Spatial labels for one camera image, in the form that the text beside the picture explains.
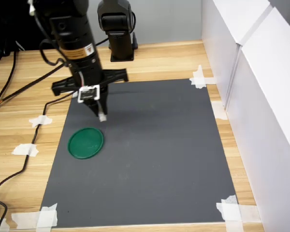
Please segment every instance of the wooden table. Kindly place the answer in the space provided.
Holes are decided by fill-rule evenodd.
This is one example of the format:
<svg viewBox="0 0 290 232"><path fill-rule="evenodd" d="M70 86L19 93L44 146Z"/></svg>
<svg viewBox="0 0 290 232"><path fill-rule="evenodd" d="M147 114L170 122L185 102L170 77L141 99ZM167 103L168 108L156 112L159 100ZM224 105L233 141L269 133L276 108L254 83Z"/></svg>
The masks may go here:
<svg viewBox="0 0 290 232"><path fill-rule="evenodd" d="M202 41L158 43L141 45L135 53L134 62L110 62L110 51L107 47L99 48L100 58L105 69L127 68L130 81L153 81L169 79L187 79L201 64L205 77L212 77ZM56 60L58 53L54 50L46 52L50 60ZM13 56L0 61L0 90L11 71ZM41 77L54 67L42 60L38 51L20 52L12 82L5 96L18 90L27 83ZM0 181L21 170L25 156L15 156L11 152L19 144L30 143L34 134L29 119L42 114L44 104L55 99L51 84L70 76L67 68L63 68L21 93L0 108ZM219 101L220 96L215 85L207 86L211 101ZM30 157L26 171L6 182L0 187L0 201L9 207L7 222L16 228L11 213L39 211L45 187L54 161L57 146L63 129L70 101L48 107L47 116L53 119L50 125L42 126L36 140L39 154ZM235 191L240 204L255 205L254 197L239 155L235 139L227 120L216 120L219 133L227 157ZM246 232L262 232L261 223L245 223ZM106 228L56 229L54 231L172 231L172 232L224 232L225 223L206 223L189 225L163 226L121 226Z"/></svg>

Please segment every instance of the green plastic lid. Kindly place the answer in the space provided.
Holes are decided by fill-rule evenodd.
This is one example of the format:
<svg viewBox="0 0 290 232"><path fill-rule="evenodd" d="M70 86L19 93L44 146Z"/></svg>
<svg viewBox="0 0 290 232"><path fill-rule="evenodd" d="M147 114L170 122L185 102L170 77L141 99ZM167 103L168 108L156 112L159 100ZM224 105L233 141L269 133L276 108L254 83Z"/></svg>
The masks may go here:
<svg viewBox="0 0 290 232"><path fill-rule="evenodd" d="M96 155L103 147L104 137L96 128L84 128L69 139L68 151L77 159L84 160Z"/></svg>

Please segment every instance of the black cable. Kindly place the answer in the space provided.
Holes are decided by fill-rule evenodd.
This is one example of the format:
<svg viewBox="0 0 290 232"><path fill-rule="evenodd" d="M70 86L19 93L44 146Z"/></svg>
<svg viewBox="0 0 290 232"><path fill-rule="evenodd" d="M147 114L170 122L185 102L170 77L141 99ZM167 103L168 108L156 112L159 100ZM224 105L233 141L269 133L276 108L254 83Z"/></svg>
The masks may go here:
<svg viewBox="0 0 290 232"><path fill-rule="evenodd" d="M4 219L5 215L6 215L6 213L8 212L8 206L5 203L1 202L1 201L0 201L0 205L2 205L4 207L3 215L0 218L0 226L1 226L1 223L3 222L3 219Z"/></svg>
<svg viewBox="0 0 290 232"><path fill-rule="evenodd" d="M14 59L13 59L12 70L10 72L10 76L9 76L8 80L6 81L4 87L2 88L2 90L0 92L0 98L2 97L2 95L4 94L4 92L6 91L7 87L9 86L9 84L11 82L11 79L13 77L13 73L14 73L15 66L16 66L17 53L18 53L18 51L14 51Z"/></svg>
<svg viewBox="0 0 290 232"><path fill-rule="evenodd" d="M130 34L132 34L132 32L134 31L134 29L135 29L135 25L136 25L136 16L135 16L135 13L134 13L134 12L132 12L132 16L133 16L133 27L132 27L132 30L130 31ZM101 45L102 43L105 43L106 41L108 41L108 38L102 40L101 42L98 42L98 43L96 44L96 46L99 46L99 45Z"/></svg>
<svg viewBox="0 0 290 232"><path fill-rule="evenodd" d="M101 45L102 43L105 43L106 41L108 41L108 38L102 40L101 42L98 42L98 43L96 44L96 46L99 46L99 45Z"/></svg>
<svg viewBox="0 0 290 232"><path fill-rule="evenodd" d="M38 25L39 29L41 30L42 34L46 37L46 39L50 42L50 44L65 58L65 66L67 66L67 63L69 63L71 66L73 66L73 68L75 68L79 73L81 72L80 69L78 68L77 65L74 64L74 62L72 62L71 60L69 60L67 58L67 56L60 50L59 46L57 43L55 43L50 36L47 34L47 32L44 30L42 24L39 21L38 18L38 13L35 11L34 13L34 19L36 24Z"/></svg>
<svg viewBox="0 0 290 232"><path fill-rule="evenodd" d="M31 83L25 85L24 87L20 88L19 90L15 91L14 93L10 94L9 96L3 98L2 101L4 102L4 101L22 93L22 92L24 92L25 90L29 89L30 87L34 86L35 84L37 84L37 83L41 82L42 80L44 80L45 78L49 77L53 73L57 72L62 67L64 67L64 64L60 64L58 67L54 68L52 71L48 72L47 74L41 76L40 78L36 79L35 81L32 81Z"/></svg>
<svg viewBox="0 0 290 232"><path fill-rule="evenodd" d="M56 102L59 102L59 101L65 99L65 98L67 98L68 96L71 96L73 93L75 93L75 91L72 92L72 93L69 93L69 94L67 94L67 95L65 95L65 96L63 96L63 97L61 97L61 98L58 98L58 99L55 99L55 100L53 100L53 101L49 101L49 102L47 102L47 103L45 104L45 106L44 106L44 109L43 109L43 115L46 114L46 110L47 110L47 106L48 106L48 105L50 105L50 104L54 104L54 103L56 103ZM39 125L37 126L37 128L35 129L35 133L34 133L34 136L33 136L32 141L31 141L32 144L35 143L35 140L36 140L36 138L37 138L38 131L39 131L39 128L40 128L40 127L41 127L41 124L39 124ZM5 178L4 180L2 180L2 181L0 182L0 186L1 186L2 184L4 184L6 181L8 181L9 179L13 178L14 176L19 175L19 174L21 174L22 172L24 172L24 171L26 170L26 167L27 167L27 164L28 164L28 160L29 160L29 154L26 155L26 158L25 158L25 162L24 162L23 168L22 168L20 171L18 171L17 173L14 173L14 174L10 175L9 177ZM2 223L2 221L3 221L3 219L4 219L5 215L6 215L6 213L7 213L7 211L8 211L8 207L7 207L7 205L4 204L3 202L0 202L0 204L4 207L4 213L3 213L3 215L2 215L1 218L0 218L0 226L1 226L1 223Z"/></svg>

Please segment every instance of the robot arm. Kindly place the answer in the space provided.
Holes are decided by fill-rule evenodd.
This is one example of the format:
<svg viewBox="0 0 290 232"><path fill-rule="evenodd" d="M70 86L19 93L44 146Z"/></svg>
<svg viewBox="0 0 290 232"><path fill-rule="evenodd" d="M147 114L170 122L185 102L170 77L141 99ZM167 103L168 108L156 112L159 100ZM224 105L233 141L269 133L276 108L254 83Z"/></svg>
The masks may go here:
<svg viewBox="0 0 290 232"><path fill-rule="evenodd" d="M87 105L96 116L107 115L108 84L119 80L127 82L128 76L126 70L102 69L87 18L88 0L34 0L33 7L38 26L65 58L72 74L53 83L54 94L78 90L79 102ZM56 42L51 41L42 22L50 28Z"/></svg>
<svg viewBox="0 0 290 232"><path fill-rule="evenodd" d="M132 61L138 48L135 33L131 44L130 33L136 17L127 0L102 0L98 6L99 24L110 41L111 61Z"/></svg>

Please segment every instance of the white partition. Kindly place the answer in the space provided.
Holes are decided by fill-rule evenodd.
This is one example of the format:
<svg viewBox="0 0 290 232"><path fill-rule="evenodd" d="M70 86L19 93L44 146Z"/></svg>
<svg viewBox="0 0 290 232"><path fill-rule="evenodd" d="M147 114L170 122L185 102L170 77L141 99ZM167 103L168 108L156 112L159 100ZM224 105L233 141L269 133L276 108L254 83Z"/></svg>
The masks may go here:
<svg viewBox="0 0 290 232"><path fill-rule="evenodd" d="M271 9L268 0L202 1L202 39L223 104L240 47Z"/></svg>
<svg viewBox="0 0 290 232"><path fill-rule="evenodd" d="M266 232L290 232L290 26L273 9L240 52L228 117Z"/></svg>

